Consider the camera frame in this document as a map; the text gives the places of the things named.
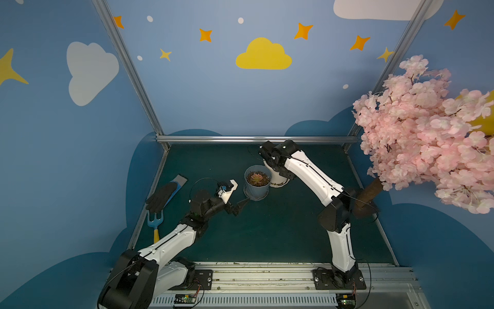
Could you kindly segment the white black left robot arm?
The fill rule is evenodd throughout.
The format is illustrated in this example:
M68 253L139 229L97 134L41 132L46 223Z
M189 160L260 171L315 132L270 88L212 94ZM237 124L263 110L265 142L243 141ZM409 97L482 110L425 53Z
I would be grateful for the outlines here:
M241 208L229 202L237 187L230 180L221 182L213 196L206 190L198 191L190 200L190 212L172 232L140 251L126 250L105 282L96 307L148 308L153 298L184 284L194 264L175 257L204 235L217 213L240 213Z

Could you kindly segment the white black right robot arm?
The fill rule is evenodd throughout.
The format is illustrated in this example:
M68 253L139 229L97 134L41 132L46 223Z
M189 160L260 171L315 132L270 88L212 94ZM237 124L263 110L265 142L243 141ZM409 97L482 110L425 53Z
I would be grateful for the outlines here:
M290 180L299 178L318 197L324 206L318 222L328 232L333 274L342 283L349 282L358 271L352 250L350 222L355 191L346 190L326 175L292 140L278 145L267 141L259 147L259 154L280 176Z

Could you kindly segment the red-green succulent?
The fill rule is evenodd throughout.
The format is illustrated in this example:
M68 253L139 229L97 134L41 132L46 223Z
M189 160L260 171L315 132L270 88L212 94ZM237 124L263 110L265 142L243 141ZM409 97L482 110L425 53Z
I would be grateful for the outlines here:
M270 183L270 177L264 172L251 172L247 176L247 182L254 187L263 187Z

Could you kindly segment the white plant pot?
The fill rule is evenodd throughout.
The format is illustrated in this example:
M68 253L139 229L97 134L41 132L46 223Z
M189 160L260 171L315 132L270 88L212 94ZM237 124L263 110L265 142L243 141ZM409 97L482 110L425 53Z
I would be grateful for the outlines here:
M270 183L273 182L273 183L282 183L286 180L289 180L289 178L285 178L283 176L281 176L278 172L276 172L274 169L272 169L268 164L267 162L264 160L263 161L264 163L264 166L270 171L271 173L271 180L270 180Z

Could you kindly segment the white pot saucer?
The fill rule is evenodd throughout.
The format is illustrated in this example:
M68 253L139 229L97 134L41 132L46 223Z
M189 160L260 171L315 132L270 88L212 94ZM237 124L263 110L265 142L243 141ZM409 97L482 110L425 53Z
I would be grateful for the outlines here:
M271 183L270 183L270 187L272 187L272 188L282 188L282 187L284 187L285 185L287 185L288 183L289 183L289 180L286 180L286 181L284 181L284 182L282 182L282 183L279 183L279 184L278 184L278 183L273 183L273 182L271 182Z

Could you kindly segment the black garden glove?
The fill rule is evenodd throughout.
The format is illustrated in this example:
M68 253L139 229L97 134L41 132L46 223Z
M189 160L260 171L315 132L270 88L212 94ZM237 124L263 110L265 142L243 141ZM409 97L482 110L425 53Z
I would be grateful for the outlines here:
M151 213L158 213L165 207L165 192L163 187L157 189L147 200L146 210Z

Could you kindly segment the blue garden hand fork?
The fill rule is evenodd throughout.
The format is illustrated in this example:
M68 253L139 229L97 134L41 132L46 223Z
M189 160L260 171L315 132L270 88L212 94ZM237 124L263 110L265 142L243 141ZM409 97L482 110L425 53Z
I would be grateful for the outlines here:
M158 213L147 212L147 225L153 228L153 243L158 243L160 240L159 226L163 223L163 211Z

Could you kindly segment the left green circuit board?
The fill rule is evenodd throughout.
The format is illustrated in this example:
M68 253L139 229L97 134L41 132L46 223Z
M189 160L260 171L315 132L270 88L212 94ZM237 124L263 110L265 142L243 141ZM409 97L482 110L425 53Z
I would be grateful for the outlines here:
M173 304L176 305L195 305L197 297L193 294L176 294Z

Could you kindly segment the green circuit board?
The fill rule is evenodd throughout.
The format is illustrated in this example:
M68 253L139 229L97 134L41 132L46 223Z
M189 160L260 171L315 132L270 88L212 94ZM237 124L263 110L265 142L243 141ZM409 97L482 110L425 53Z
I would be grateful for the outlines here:
M355 309L356 296L353 294L337 294L337 309Z
M176 294L173 304L176 305L195 305L197 297L193 294Z

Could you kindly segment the pink blossom artificial tree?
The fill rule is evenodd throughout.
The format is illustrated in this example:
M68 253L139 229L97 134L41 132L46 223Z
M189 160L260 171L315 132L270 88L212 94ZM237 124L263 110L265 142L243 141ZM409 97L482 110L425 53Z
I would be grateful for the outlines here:
M430 70L422 55L400 63L379 93L353 104L363 129L361 150L372 163L368 174L382 189L401 190L432 182L446 205L473 214L493 209L493 137L477 119L491 116L488 93L463 90L449 97L451 74Z

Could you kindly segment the right green circuit board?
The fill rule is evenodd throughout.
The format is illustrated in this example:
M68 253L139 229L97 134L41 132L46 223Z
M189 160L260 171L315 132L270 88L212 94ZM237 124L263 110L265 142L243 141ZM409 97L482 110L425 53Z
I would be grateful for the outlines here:
M337 309L355 309L356 296L353 294L337 294Z

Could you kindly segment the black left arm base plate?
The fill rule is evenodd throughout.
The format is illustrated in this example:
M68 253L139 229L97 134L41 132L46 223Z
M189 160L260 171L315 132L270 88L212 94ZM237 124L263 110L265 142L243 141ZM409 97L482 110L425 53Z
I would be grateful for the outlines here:
M196 290L200 285L202 290L211 290L213 270L189 270L182 284L170 290Z

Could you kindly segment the aluminium frame rail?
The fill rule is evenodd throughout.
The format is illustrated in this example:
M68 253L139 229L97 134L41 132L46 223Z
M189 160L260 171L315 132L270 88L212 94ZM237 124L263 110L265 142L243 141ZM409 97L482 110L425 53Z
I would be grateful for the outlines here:
M157 135L156 141L175 144L259 144L263 142L281 143L293 140L297 144L355 144L356 136L194 136Z

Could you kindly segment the brown tree base plate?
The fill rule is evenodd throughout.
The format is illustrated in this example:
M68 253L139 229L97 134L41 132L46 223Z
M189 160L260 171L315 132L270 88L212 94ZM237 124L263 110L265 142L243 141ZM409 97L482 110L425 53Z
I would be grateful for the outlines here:
M367 203L355 202L355 206L352 209L352 214L357 219L373 216L374 214L378 214L379 212L380 210L378 206L373 201L369 201Z

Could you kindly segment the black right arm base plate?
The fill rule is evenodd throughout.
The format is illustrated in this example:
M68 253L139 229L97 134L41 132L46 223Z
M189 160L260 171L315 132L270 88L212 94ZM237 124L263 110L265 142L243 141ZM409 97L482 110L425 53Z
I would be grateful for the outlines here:
M366 290L362 272L355 265L348 272L318 267L312 270L317 290Z

